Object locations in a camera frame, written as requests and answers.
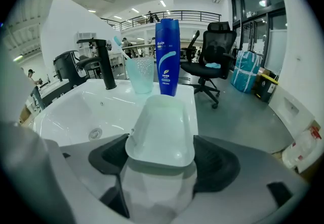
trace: white plastic tray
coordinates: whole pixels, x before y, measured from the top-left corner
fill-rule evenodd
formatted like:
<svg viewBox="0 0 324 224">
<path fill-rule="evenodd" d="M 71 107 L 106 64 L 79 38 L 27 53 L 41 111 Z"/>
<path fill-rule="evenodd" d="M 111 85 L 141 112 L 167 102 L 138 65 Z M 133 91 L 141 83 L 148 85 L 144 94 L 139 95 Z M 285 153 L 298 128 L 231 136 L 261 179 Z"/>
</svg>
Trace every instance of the white plastic tray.
<svg viewBox="0 0 324 224">
<path fill-rule="evenodd" d="M 185 104 L 168 95 L 149 97 L 125 149 L 130 158 L 154 166 L 188 166 L 194 148 Z"/>
</svg>

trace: shampoo bottle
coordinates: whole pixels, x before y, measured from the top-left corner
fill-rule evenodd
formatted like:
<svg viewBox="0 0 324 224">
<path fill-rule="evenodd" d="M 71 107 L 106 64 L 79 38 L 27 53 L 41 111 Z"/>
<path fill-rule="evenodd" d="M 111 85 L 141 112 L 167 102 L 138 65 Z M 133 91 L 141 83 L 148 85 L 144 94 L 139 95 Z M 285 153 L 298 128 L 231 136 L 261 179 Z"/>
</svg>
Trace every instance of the shampoo bottle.
<svg viewBox="0 0 324 224">
<path fill-rule="evenodd" d="M 156 67 L 161 94 L 175 96 L 180 71 L 179 21 L 162 19 L 155 25 Z"/>
</svg>

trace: round ceiling light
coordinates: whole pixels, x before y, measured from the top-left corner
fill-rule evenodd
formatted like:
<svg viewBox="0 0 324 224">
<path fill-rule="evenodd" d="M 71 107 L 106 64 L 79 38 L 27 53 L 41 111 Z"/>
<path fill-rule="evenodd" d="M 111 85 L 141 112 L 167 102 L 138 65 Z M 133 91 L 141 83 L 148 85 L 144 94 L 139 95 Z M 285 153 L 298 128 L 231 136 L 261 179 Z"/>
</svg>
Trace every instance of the round ceiling light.
<svg viewBox="0 0 324 224">
<path fill-rule="evenodd" d="M 265 0 L 259 1 L 259 4 L 260 4 L 262 7 L 265 7 Z"/>
</svg>

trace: translucent teal cup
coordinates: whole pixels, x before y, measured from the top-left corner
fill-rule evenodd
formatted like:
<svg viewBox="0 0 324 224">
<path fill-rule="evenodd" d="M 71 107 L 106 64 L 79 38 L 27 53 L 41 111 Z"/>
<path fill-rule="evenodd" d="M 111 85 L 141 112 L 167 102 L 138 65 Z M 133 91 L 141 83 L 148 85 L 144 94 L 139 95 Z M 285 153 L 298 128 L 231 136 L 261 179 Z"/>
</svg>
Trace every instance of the translucent teal cup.
<svg viewBox="0 0 324 224">
<path fill-rule="evenodd" d="M 136 93 L 145 94 L 152 91 L 154 78 L 153 57 L 126 59 L 126 70 Z"/>
</svg>

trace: black metal railing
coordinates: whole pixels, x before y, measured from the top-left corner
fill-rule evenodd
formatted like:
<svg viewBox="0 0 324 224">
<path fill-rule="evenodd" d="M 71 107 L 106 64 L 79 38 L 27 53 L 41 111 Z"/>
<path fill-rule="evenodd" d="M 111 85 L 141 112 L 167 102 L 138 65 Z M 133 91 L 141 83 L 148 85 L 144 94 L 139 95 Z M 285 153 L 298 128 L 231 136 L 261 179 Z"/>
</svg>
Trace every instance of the black metal railing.
<svg viewBox="0 0 324 224">
<path fill-rule="evenodd" d="M 153 22 L 158 22 L 160 19 L 171 18 L 182 21 L 200 21 L 200 22 L 219 22 L 220 14 L 204 11 L 161 11 L 152 13 Z M 110 26 L 118 31 L 122 31 L 128 28 L 151 23 L 150 14 L 144 14 L 132 19 L 128 19 L 123 22 L 118 22 L 110 19 L 103 19 Z"/>
</svg>

